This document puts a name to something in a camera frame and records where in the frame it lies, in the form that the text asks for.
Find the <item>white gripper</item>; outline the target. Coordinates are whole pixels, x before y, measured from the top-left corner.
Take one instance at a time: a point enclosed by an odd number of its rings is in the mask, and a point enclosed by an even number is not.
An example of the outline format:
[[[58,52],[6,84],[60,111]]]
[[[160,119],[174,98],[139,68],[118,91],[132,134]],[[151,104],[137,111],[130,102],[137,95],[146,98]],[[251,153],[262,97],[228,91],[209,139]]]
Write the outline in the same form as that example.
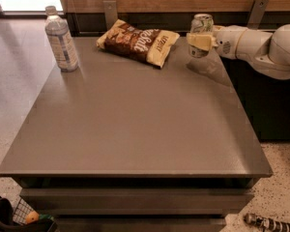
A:
[[[220,57],[228,59],[237,59],[237,48],[240,38],[247,30],[246,27],[231,25],[214,25],[211,34],[187,33],[188,44],[204,51],[210,51],[216,47],[217,54]]]

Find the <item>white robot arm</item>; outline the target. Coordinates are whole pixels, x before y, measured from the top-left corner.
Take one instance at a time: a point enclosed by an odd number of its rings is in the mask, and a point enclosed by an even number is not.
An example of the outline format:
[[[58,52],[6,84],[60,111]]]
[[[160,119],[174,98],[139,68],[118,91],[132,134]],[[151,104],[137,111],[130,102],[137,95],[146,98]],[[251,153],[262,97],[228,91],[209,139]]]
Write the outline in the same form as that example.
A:
[[[290,24],[273,33],[247,27],[215,25],[212,32],[187,33],[193,57],[195,49],[208,54],[214,49],[220,57],[247,62],[255,71],[280,80],[290,79]]]

